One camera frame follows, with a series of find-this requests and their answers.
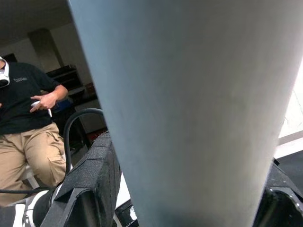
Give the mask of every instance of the vr headset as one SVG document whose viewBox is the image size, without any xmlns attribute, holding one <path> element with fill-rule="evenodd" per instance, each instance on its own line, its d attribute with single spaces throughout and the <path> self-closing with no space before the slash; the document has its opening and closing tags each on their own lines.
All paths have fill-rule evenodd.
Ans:
<svg viewBox="0 0 303 227">
<path fill-rule="evenodd" d="M 0 69 L 0 88 L 9 85 L 9 64 L 0 57 L 0 61 L 5 62 L 4 68 Z"/>
</svg>

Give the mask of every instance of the black cable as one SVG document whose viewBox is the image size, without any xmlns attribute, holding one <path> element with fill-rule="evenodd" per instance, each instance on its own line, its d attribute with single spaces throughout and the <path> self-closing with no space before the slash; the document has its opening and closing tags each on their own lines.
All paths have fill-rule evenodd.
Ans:
<svg viewBox="0 0 303 227">
<path fill-rule="evenodd" d="M 66 158 L 66 170 L 65 170 L 65 176 L 69 173 L 71 170 L 71 151 L 70 151 L 70 129 L 72 123 L 78 118 L 83 115 L 87 114 L 100 114 L 103 116 L 103 111 L 101 109 L 96 108 L 88 108 L 81 110 L 79 112 L 73 113 L 69 119 L 67 120 L 64 131 L 63 131 L 63 139 L 64 139 L 64 147 L 65 147 L 65 158 Z"/>
<path fill-rule="evenodd" d="M 0 190 L 0 193 L 5 194 L 34 194 L 38 192 L 42 192 L 45 190 L 50 190 L 50 188 L 39 188 L 39 189 L 32 189 L 32 190 Z"/>
<path fill-rule="evenodd" d="M 70 151 L 70 129 L 72 123 L 78 118 L 83 115 L 87 114 L 100 114 L 103 116 L 103 111 L 101 109 L 96 108 L 88 108 L 81 110 L 72 114 L 69 119 L 67 120 L 64 131 L 63 131 L 63 141 L 64 141 L 64 150 L 65 150 L 65 158 L 66 158 L 66 170 L 65 170 L 65 177 L 71 170 L 71 151 Z M 1 190 L 0 193 L 7 193 L 7 194 L 32 194 L 38 193 L 45 190 L 50 190 L 51 188 L 39 188 L 39 189 L 32 189 L 32 190 Z"/>
</svg>

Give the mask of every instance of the person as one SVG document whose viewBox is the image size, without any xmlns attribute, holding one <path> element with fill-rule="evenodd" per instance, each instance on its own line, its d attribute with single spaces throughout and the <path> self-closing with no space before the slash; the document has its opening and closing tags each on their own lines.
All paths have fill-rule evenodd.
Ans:
<svg viewBox="0 0 303 227">
<path fill-rule="evenodd" d="M 30 190 L 20 179 L 27 164 L 44 184 L 56 186 L 64 179 L 66 162 L 48 109 L 66 97 L 67 89 L 33 65 L 0 58 L 2 72 L 6 66 L 10 83 L 0 88 L 0 189 Z M 24 196 L 0 193 L 0 207 Z"/>
</svg>

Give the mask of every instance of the man's arm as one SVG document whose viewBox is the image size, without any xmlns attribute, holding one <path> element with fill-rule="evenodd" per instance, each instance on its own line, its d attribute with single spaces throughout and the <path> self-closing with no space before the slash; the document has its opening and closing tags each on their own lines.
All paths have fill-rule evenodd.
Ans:
<svg viewBox="0 0 303 227">
<path fill-rule="evenodd" d="M 38 105 L 35 105 L 33 108 L 31 108 L 30 112 L 32 113 L 38 109 L 40 110 L 51 109 L 55 106 L 57 101 L 64 99 L 66 95 L 67 95 L 67 89 L 62 85 L 58 85 L 56 86 L 53 92 L 47 95 L 31 97 L 31 99 L 39 100 L 40 103 Z"/>
</svg>

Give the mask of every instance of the gray cylindrical column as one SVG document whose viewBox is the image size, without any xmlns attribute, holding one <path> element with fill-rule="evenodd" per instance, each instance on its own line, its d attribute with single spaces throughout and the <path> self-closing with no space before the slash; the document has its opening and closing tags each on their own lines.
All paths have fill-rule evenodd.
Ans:
<svg viewBox="0 0 303 227">
<path fill-rule="evenodd" d="M 70 5 L 140 225 L 250 227 L 303 56 L 303 1 Z"/>
</svg>

